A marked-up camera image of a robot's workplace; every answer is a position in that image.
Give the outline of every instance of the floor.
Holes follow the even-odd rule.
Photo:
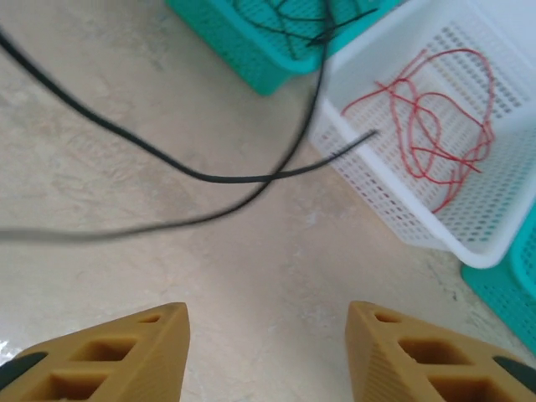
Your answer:
[[[305,100],[249,90],[161,0],[4,0],[2,26],[77,96],[206,173],[263,173]],[[0,222],[117,228],[219,208],[208,185],[66,110],[0,58]],[[307,148],[297,164],[311,162]],[[348,303],[376,302],[534,359],[447,253],[401,244],[330,168],[281,181],[232,219],[86,246],[0,245],[2,360],[171,301],[192,339],[183,402],[350,400]]]

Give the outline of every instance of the teal plastic basket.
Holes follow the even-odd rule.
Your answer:
[[[536,207],[501,264],[489,270],[464,266],[461,275],[536,354]]]
[[[401,0],[331,0],[336,24],[344,24],[330,55],[395,8]],[[317,70],[320,52],[307,38],[325,29],[323,0],[167,0],[167,4],[261,95],[270,95],[294,75]],[[289,18],[282,20],[272,5]],[[281,31],[291,33],[291,37]]]

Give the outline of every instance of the basket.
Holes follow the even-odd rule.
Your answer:
[[[310,46],[309,41],[296,37],[288,39],[273,30],[284,28],[287,32],[307,37],[314,37],[324,30],[322,21],[285,20],[282,27],[270,8],[270,1],[284,3],[281,10],[299,18],[322,18],[324,14],[323,0],[167,0],[167,4],[255,91],[270,95],[293,75],[311,73],[319,65],[319,52],[314,51],[315,47]],[[331,2],[336,23],[348,21],[345,16],[357,16],[377,9],[337,30],[330,45],[330,54],[333,54],[383,17],[400,0]],[[273,29],[257,28],[251,21]]]
[[[531,0],[523,2],[533,7]],[[315,148],[328,156],[364,132],[379,129],[379,135],[333,166],[405,243],[449,250],[475,268],[501,261],[536,196],[536,57],[516,45],[523,33],[522,44],[533,37],[527,35],[533,24],[516,31],[519,22],[508,19],[510,4],[412,0],[398,7],[332,57],[328,87],[310,133]],[[490,13],[488,5],[494,7]],[[422,49],[435,54],[462,47],[481,51],[492,64],[497,139],[490,156],[478,165],[482,173],[470,174],[454,200],[434,214],[445,195],[432,182],[405,171],[388,98],[367,101],[356,116],[343,118],[341,113],[356,98],[377,90],[376,80],[392,80]],[[480,116],[487,102],[486,78],[470,55],[449,56],[427,67],[416,84],[448,94]],[[446,140],[463,147],[466,121],[452,110],[442,113],[449,121]]]
[[[491,270],[464,266],[461,275],[536,355],[536,207],[499,265]]]

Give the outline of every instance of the yellow plastic piece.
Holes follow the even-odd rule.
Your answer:
[[[190,328],[173,303],[33,346],[49,355],[0,393],[0,402],[178,402]]]
[[[492,360],[511,353],[374,304],[350,304],[346,344],[356,402],[536,401]]]

